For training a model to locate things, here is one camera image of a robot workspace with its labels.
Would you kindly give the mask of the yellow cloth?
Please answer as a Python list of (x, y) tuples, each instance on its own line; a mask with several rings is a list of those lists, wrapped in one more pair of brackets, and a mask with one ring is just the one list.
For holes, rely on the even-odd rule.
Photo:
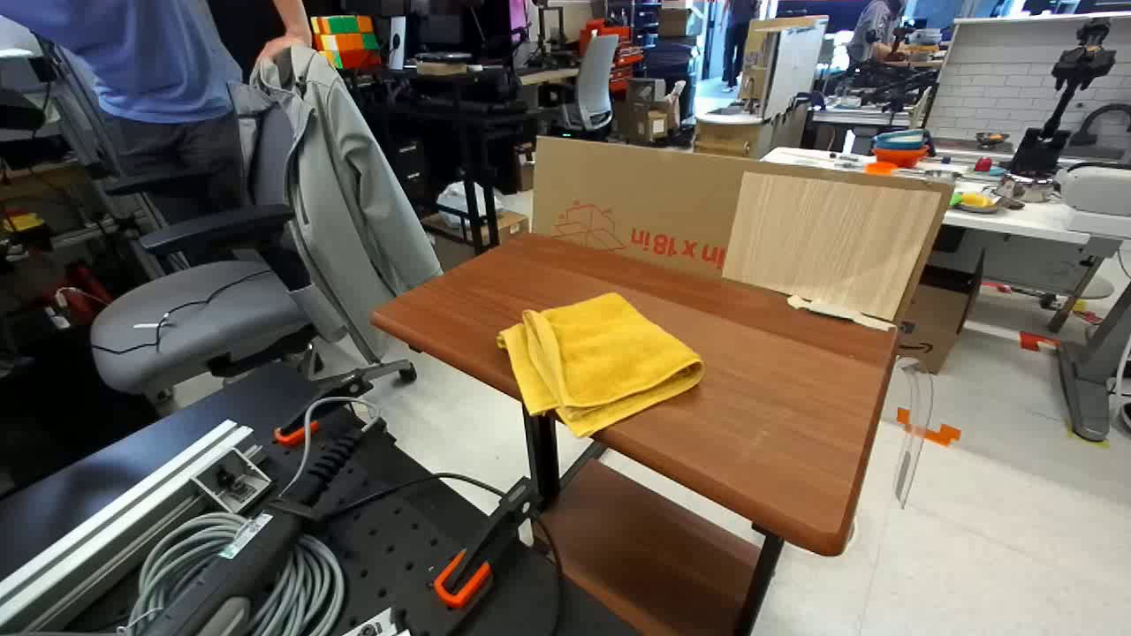
[(704, 381), (704, 357), (622, 294), (524, 311), (499, 333), (499, 350), (509, 357), (521, 403), (554, 415), (581, 439)]

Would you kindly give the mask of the large cardboard box panel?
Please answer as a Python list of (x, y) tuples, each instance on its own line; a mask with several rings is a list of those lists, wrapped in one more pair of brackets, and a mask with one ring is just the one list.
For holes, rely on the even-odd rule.
[(719, 277), (752, 159), (541, 137), (532, 230), (677, 274)]

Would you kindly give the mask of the brown wooden table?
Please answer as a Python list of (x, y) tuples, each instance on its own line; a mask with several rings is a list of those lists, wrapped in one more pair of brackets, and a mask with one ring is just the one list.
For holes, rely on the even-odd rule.
[(528, 426), (545, 530), (565, 575), (641, 632), (748, 636), (777, 555), (836, 555), (879, 426), (894, 340), (787, 307), (773, 290), (704, 280), (554, 238), (521, 238), (376, 311), (405, 348), (512, 394), (495, 336), (528, 307), (618, 294), (708, 363), (701, 389), (594, 439), (596, 450), (742, 516), (735, 538), (596, 460), (554, 460)]

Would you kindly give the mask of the grey jacket on chair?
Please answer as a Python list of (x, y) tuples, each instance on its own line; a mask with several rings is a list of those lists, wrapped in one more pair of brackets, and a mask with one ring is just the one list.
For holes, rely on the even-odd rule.
[(313, 49), (259, 59), (251, 90), (289, 123), (266, 157), (284, 164), (269, 185), (294, 208), (289, 238), (313, 282), (309, 311), (327, 340), (351, 336), (378, 363), (390, 336), (370, 316), (443, 277), (432, 238), (344, 76)]

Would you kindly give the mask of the orange black clamp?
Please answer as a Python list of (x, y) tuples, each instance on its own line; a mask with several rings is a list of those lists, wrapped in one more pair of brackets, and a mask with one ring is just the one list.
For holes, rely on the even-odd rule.
[(351, 430), (364, 426), (369, 381), (353, 379), (319, 394), (289, 426), (273, 430), (279, 450), (310, 450), (319, 439)]
[(521, 476), (499, 494), (486, 522), (459, 547), (432, 580), (432, 594), (444, 611), (471, 611), (503, 573), (507, 555), (521, 540), (521, 528), (532, 516), (532, 483)]

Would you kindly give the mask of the light wooden board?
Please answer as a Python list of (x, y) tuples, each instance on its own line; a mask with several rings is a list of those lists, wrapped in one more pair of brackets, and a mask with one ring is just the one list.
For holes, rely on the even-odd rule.
[(807, 165), (748, 170), (720, 277), (889, 333), (935, 241), (952, 187)]

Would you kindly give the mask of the grey office chair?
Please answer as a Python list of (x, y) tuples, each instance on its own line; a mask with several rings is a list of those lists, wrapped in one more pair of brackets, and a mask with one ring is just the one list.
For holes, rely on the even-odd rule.
[(269, 185), (284, 178), (284, 164), (266, 152), (287, 137), (284, 110), (266, 103), (256, 148), (256, 204), (224, 211), (183, 238), (249, 245), (256, 257), (216, 257), (166, 274), (98, 311), (87, 340), (95, 373), (108, 389), (161, 394), (200, 373), (239, 376), (309, 350), (313, 336), (327, 340), (309, 311), (313, 282), (289, 238), (294, 208), (279, 185)]

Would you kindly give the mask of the colourful block toy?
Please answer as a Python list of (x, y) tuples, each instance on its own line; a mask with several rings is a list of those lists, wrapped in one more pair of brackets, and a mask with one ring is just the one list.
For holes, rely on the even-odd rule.
[(339, 70), (376, 70), (383, 48), (369, 15), (313, 15), (313, 49)]

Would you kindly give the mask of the white desk at right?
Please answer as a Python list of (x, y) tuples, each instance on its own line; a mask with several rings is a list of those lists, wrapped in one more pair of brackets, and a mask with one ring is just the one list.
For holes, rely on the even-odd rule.
[(1045, 181), (974, 174), (940, 159), (898, 165), (898, 178), (953, 187), (929, 263), (981, 265), (990, 282), (1037, 294), (1048, 307), (1048, 333), (1063, 328), (1100, 265), (1126, 245), (1125, 217), (1083, 211)]

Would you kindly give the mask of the person in blue shirt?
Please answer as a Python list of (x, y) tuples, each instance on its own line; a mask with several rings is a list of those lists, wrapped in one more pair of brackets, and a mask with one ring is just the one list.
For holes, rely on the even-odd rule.
[(0, 0), (0, 15), (87, 70), (122, 170), (239, 170), (239, 63), (207, 0)]

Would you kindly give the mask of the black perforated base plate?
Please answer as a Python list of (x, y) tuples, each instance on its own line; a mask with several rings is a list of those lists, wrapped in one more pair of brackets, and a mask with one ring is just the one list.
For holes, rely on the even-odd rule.
[[(261, 369), (13, 494), (0, 497), (0, 599), (6, 632), (102, 632), (122, 621), (141, 552), (166, 530), (166, 513), (127, 522), (95, 555), (62, 555), (108, 507), (206, 439), (239, 436), (284, 482), (298, 456), (273, 430), (298, 426), (323, 389), (289, 369)], [(471, 611), (450, 611), (432, 580), (471, 543), (486, 516), (413, 463), (390, 430), (370, 430), (319, 497), (319, 538), (347, 571), (339, 632), (383, 608), (413, 636), (634, 636), (554, 563), (509, 540)]]

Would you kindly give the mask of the aluminium extrusion rail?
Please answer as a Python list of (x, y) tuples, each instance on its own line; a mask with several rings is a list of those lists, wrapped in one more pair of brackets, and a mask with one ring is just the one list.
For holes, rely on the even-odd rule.
[(200, 509), (251, 509), (273, 489), (273, 476), (259, 467), (256, 452), (245, 450), (249, 439), (249, 426), (216, 426), (144, 482), (2, 575), (0, 629), (62, 629), (179, 519)]

